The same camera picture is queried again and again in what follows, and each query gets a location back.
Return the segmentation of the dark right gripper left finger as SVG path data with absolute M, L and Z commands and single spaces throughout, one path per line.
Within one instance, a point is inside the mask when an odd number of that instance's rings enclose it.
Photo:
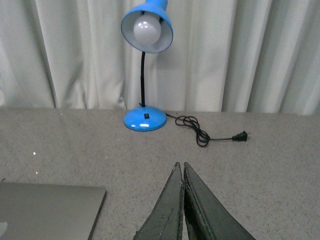
M 181 240 L 183 235 L 185 185 L 176 162 L 158 200 L 135 240 Z

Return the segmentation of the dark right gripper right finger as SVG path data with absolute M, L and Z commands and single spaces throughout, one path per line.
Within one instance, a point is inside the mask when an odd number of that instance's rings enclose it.
M 189 163 L 184 163 L 184 214 L 190 240 L 253 240 Z

